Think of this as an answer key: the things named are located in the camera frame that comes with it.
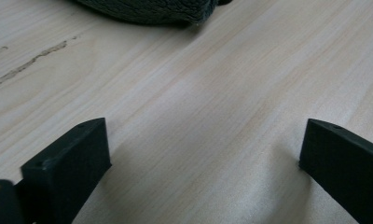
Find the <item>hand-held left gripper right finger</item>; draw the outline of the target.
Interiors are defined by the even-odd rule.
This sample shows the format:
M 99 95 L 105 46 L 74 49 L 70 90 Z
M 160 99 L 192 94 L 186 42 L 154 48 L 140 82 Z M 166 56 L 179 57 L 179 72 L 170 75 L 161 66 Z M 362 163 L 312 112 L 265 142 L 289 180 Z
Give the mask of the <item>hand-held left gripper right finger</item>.
M 359 224 L 373 224 L 373 143 L 338 125 L 309 119 L 299 167 Z

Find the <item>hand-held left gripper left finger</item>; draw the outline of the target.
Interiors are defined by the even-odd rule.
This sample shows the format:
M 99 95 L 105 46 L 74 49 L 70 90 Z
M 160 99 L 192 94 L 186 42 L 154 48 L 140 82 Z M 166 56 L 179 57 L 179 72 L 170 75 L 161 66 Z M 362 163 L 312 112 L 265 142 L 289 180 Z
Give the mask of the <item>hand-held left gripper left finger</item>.
M 21 167 L 27 221 L 71 224 L 110 167 L 105 119 L 78 124 Z

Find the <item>dark grey and yellow cloth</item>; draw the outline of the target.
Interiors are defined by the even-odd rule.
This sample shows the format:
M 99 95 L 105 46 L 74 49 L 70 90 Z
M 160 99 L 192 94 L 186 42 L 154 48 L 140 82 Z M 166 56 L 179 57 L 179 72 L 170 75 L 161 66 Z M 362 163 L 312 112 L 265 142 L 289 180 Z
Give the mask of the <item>dark grey and yellow cloth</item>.
M 76 0 L 104 15 L 132 23 L 162 25 L 201 24 L 214 10 L 233 0 Z

